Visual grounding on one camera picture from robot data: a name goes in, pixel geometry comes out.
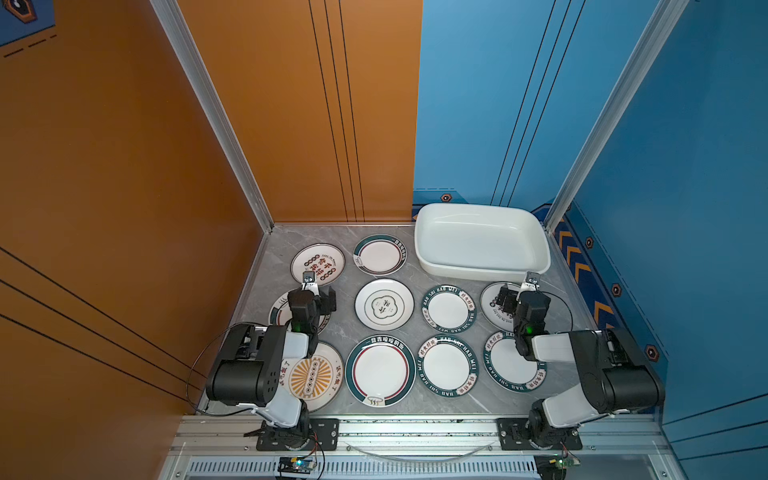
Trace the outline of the green red rimmed plate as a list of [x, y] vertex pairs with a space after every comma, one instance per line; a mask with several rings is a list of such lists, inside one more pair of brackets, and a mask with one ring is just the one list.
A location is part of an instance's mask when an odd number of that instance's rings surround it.
[[292, 313], [288, 304], [289, 292], [284, 294], [273, 305], [269, 315], [269, 324], [278, 326], [288, 324], [293, 332], [306, 333], [309, 335], [318, 334], [324, 328], [324, 325], [328, 322], [330, 316], [324, 317], [321, 324], [293, 324], [291, 322]]

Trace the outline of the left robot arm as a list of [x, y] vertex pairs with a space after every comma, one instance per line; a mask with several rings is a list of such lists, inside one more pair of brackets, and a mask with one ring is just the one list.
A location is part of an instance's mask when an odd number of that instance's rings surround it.
[[320, 317], [337, 308], [334, 289], [304, 286], [288, 293], [285, 325], [241, 322], [230, 327], [207, 377], [207, 398], [263, 419], [254, 433], [288, 449], [310, 441], [309, 408], [280, 384], [287, 361], [310, 360], [319, 344]]

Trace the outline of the white plate clover design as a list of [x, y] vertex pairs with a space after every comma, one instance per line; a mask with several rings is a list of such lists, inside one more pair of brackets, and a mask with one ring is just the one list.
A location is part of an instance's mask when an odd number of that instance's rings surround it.
[[376, 331], [392, 331], [405, 325], [415, 311], [411, 290], [393, 279], [376, 279], [365, 284], [355, 297], [358, 320]]

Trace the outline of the small green rimmed plate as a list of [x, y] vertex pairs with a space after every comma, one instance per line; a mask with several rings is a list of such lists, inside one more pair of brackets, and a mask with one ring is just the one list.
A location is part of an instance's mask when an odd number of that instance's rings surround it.
[[405, 244], [388, 234], [368, 236], [353, 251], [353, 261], [358, 269], [372, 276], [393, 274], [405, 265], [406, 260]]

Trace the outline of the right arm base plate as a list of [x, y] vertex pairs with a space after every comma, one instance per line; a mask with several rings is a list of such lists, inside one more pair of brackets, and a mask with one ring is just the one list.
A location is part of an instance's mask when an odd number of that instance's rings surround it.
[[530, 420], [524, 418], [499, 418], [496, 426], [504, 451], [583, 449], [581, 437], [575, 428], [554, 428], [546, 422], [532, 426]]

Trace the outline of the plate with red coin pattern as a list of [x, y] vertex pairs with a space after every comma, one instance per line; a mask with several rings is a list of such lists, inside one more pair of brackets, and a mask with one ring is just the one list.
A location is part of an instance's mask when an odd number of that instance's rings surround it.
[[303, 274], [311, 271], [319, 286], [328, 285], [343, 273], [346, 264], [342, 250], [329, 243], [315, 243], [300, 250], [292, 259], [290, 272], [301, 283]]

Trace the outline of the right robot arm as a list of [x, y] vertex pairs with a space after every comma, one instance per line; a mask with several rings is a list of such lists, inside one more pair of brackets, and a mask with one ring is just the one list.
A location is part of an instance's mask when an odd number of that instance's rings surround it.
[[495, 303], [512, 316], [511, 341], [518, 356], [537, 366], [570, 363], [577, 370], [576, 386], [533, 403], [526, 437], [535, 447], [562, 446], [585, 423], [664, 403], [663, 382], [627, 330], [550, 333], [551, 299], [535, 288], [516, 291], [503, 285]]

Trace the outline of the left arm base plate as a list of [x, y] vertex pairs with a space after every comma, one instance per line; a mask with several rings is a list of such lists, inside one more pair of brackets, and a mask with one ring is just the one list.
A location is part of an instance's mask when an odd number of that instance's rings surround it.
[[297, 451], [309, 452], [315, 447], [324, 451], [335, 451], [339, 438], [338, 419], [310, 418], [292, 428], [261, 425], [256, 450], [261, 452]]

